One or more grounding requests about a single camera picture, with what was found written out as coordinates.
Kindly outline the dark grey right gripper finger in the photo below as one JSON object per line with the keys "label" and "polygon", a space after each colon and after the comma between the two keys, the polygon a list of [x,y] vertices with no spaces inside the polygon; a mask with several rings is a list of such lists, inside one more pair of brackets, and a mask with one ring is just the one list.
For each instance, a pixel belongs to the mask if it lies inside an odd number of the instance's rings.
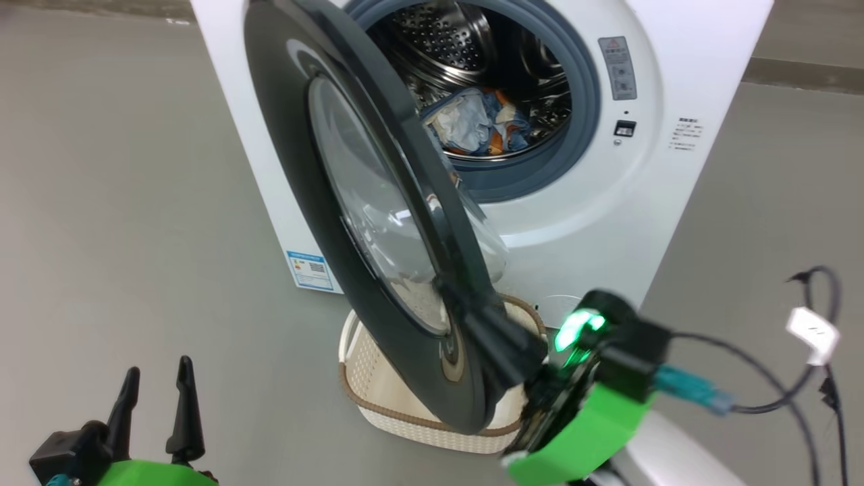
{"label": "dark grey right gripper finger", "polygon": [[447,304],[456,307],[457,329],[481,357],[495,385],[510,389],[541,373],[547,345],[507,315],[499,293],[491,286],[472,287],[439,277],[436,289]]}

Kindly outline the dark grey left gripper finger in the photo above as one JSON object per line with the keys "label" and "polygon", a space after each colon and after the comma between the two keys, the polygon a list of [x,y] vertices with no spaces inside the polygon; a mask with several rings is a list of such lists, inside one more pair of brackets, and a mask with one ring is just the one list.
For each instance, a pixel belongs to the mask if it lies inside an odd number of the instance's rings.
{"label": "dark grey left gripper finger", "polygon": [[179,391],[173,431],[166,452],[173,464],[190,464],[206,454],[194,367],[189,356],[179,362],[176,387]]}
{"label": "dark grey left gripper finger", "polygon": [[132,413],[138,403],[141,372],[130,367],[108,419],[108,452],[112,461],[130,460]]}

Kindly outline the white washing machine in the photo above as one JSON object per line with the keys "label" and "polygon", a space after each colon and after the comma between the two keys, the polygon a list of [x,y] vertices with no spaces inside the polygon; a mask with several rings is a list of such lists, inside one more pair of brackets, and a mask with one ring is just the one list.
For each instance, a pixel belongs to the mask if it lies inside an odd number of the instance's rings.
{"label": "white washing machine", "polygon": [[[509,251],[501,292],[558,327],[589,290],[640,306],[775,0],[544,0],[586,43],[601,89],[589,148],[549,187],[475,202]],[[635,101],[615,101],[598,39],[624,36]]]}

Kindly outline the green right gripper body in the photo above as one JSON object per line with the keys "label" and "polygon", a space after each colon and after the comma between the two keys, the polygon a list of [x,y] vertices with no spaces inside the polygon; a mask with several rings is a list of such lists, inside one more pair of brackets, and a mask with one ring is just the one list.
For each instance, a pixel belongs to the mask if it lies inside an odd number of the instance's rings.
{"label": "green right gripper body", "polygon": [[596,353],[577,344],[587,323],[598,329],[604,320],[572,311],[553,339],[553,349],[567,353],[564,363],[545,363],[524,386],[521,427],[503,455],[516,486],[585,480],[635,436],[651,407],[656,387],[649,401],[639,403],[596,380]]}

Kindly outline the dark round washer door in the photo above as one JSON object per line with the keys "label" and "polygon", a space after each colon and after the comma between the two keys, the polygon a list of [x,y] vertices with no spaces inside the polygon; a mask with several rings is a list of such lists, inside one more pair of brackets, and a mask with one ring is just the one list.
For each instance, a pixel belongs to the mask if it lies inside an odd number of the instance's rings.
{"label": "dark round washer door", "polygon": [[479,433],[512,388],[491,381],[436,280],[494,289],[505,243],[342,9],[250,0],[243,32],[279,163],[352,310],[432,415]]}

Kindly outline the steel washer drum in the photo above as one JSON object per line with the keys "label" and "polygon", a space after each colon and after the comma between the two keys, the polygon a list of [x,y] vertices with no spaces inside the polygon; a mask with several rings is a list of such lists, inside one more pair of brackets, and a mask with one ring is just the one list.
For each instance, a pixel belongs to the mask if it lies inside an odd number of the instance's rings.
{"label": "steel washer drum", "polygon": [[386,13],[369,34],[407,85],[420,117],[448,96],[478,87],[503,92],[530,123],[526,150],[469,156],[441,146],[448,156],[469,164],[501,162],[552,141],[570,123],[564,68],[547,43],[509,16],[477,4],[430,0]]}

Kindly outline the blue energy label sticker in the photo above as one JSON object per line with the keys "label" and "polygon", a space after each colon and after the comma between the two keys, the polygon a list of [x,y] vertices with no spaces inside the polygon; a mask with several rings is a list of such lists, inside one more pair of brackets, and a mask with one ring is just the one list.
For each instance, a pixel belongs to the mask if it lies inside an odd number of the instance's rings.
{"label": "blue energy label sticker", "polygon": [[300,288],[336,292],[326,259],[321,255],[286,252],[294,283]]}

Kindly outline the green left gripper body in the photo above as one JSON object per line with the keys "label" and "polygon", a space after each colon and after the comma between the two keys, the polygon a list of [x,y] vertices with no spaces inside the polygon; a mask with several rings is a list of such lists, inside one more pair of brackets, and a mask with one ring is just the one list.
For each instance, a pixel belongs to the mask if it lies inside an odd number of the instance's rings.
{"label": "green left gripper body", "polygon": [[181,464],[128,460],[114,462],[95,486],[218,486],[218,482]]}

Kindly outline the grey rubber door gasket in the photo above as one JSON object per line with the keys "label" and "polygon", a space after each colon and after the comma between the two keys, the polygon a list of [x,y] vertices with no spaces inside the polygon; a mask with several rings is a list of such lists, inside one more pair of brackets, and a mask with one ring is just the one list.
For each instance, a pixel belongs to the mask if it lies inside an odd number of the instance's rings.
{"label": "grey rubber door gasket", "polygon": [[[369,28],[385,14],[429,1],[348,0],[344,10],[369,34]],[[478,202],[502,203],[530,196],[573,169],[591,144],[601,117],[601,89],[595,62],[571,22],[544,0],[457,1],[492,9],[530,28],[550,46],[567,75],[572,116],[570,123],[553,136],[552,141],[521,156],[493,163],[469,164],[442,150]]]}

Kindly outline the cream perforated laundry basket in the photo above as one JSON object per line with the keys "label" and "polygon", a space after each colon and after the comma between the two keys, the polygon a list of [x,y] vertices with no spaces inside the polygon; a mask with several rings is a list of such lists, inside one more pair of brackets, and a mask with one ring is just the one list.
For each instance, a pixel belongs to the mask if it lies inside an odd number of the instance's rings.
{"label": "cream perforated laundry basket", "polygon": [[527,394],[507,391],[493,420],[478,435],[455,433],[421,403],[398,376],[354,310],[342,327],[339,376],[343,391],[374,427],[423,445],[469,454],[500,454],[518,435]]}

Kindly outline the grey warning sticker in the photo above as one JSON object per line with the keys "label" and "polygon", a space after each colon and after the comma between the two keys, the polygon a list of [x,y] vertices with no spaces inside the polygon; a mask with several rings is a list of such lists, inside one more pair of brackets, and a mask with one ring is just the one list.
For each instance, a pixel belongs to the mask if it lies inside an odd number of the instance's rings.
{"label": "grey warning sticker", "polygon": [[638,88],[626,37],[599,38],[598,44],[607,67],[613,99],[635,101],[638,98]]}

